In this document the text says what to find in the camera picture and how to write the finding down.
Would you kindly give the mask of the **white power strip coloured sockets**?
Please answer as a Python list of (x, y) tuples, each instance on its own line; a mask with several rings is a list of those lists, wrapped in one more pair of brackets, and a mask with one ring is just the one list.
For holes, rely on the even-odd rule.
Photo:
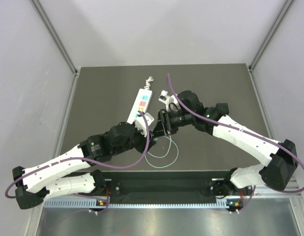
[(128, 123), (133, 123), (135, 119), (139, 117), (140, 113), (138, 111), (141, 111), (143, 113), (147, 112), (149, 103), (152, 98), (152, 94), (153, 92), (151, 90), (147, 90), (143, 88), (139, 89), (127, 119)]

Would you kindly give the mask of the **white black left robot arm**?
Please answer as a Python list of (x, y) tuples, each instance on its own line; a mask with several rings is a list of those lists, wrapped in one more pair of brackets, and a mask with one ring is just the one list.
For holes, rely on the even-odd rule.
[(142, 117), (133, 123), (121, 122), (104, 134), (93, 135), (66, 153), (43, 164), (12, 170), (15, 198), (20, 209), (36, 207), (46, 200), (62, 195), (94, 193), (101, 195), (106, 183), (100, 171), (69, 175), (94, 165), (108, 167), (113, 156), (136, 149), (145, 155), (152, 141), (151, 123)]

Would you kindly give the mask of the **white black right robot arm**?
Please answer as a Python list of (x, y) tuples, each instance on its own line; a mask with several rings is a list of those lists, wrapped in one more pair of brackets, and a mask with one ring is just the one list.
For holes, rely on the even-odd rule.
[(227, 141), (247, 152), (259, 163), (246, 168), (233, 168), (224, 178), (223, 186), (234, 195), (250, 185), (265, 185), (284, 191), (298, 163), (295, 144), (290, 140), (279, 142), (261, 136), (234, 121), (228, 114), (228, 104), (204, 107), (197, 95), (186, 90), (169, 96), (163, 90), (159, 101), (166, 109), (159, 111), (156, 135), (175, 134), (179, 127), (192, 125), (196, 130)]

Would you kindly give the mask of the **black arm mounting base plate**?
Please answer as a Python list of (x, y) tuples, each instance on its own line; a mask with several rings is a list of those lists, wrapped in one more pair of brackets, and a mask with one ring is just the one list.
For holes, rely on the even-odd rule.
[(234, 187), (227, 171), (112, 171), (101, 175), (102, 182), (90, 196), (163, 201), (174, 197), (197, 200), (243, 197), (252, 192), (250, 187)]

